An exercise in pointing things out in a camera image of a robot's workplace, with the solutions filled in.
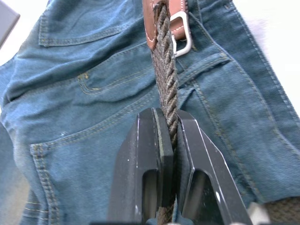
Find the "metal buckle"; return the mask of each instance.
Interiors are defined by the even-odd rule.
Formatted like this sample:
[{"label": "metal buckle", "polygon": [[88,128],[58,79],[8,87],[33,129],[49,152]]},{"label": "metal buckle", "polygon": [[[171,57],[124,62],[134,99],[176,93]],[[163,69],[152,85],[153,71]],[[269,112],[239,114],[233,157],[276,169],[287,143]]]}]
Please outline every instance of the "metal buckle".
[{"label": "metal buckle", "polygon": [[188,15],[183,11],[179,11],[171,16],[170,21],[172,22],[173,20],[175,20],[178,17],[181,17],[182,21],[183,21],[183,29],[184,29],[184,33],[186,35],[187,45],[183,49],[180,49],[179,51],[177,51],[177,43],[175,40],[175,36],[172,35],[173,52],[174,52],[175,57],[179,57],[181,55],[188,53],[192,48],[192,37],[191,37],[190,30],[189,30],[189,25],[188,25]]}]

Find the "gray object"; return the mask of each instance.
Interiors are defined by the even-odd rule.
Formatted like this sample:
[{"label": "gray object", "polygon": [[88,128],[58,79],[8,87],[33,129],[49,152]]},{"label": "gray object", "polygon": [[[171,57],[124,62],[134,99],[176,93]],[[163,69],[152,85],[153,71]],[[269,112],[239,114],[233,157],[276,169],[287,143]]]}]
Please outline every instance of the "gray object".
[{"label": "gray object", "polygon": [[18,22],[20,15],[0,0],[0,48]]}]

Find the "denim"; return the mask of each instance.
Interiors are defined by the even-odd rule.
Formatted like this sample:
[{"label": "denim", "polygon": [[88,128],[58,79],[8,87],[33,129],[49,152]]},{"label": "denim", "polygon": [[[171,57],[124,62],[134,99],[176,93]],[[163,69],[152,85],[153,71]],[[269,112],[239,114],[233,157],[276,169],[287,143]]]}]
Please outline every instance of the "denim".
[{"label": "denim", "polygon": [[[246,206],[299,196],[300,121],[245,22],[229,0],[188,8],[179,107],[222,151]],[[52,0],[0,67],[0,121],[30,185],[20,224],[105,220],[120,145],[137,113],[159,107],[145,40],[140,0]]]}]

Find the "back pocket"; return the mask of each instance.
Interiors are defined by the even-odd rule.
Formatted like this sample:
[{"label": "back pocket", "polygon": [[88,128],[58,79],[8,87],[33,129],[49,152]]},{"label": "back pocket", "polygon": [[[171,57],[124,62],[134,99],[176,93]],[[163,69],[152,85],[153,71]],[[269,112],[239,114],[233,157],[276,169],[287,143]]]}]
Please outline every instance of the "back pocket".
[{"label": "back pocket", "polygon": [[116,155],[137,113],[152,106],[158,106],[155,88],[88,129],[30,146],[47,199],[48,217],[41,220],[66,225],[106,220]]},{"label": "back pocket", "polygon": [[83,93],[104,102],[143,94],[143,91],[148,91],[148,88],[155,84],[149,48],[143,43],[117,53],[93,69],[80,74],[78,82]]},{"label": "back pocket", "polygon": [[56,0],[41,16],[39,44],[78,45],[120,33],[131,24],[130,0]]}]

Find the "white surface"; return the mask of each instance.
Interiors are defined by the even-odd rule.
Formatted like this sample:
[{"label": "white surface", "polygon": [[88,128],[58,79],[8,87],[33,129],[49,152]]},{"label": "white surface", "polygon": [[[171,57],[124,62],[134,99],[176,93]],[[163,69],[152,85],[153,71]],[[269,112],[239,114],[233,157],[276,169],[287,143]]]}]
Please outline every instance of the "white surface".
[{"label": "white surface", "polygon": [[[0,65],[11,59],[28,36],[34,23],[46,7],[47,0],[3,0],[21,17],[18,24],[0,49]],[[300,114],[300,29],[299,5],[286,0],[234,0],[260,47],[266,54],[298,115]],[[261,206],[251,206],[249,214],[257,225],[268,222]]]}]

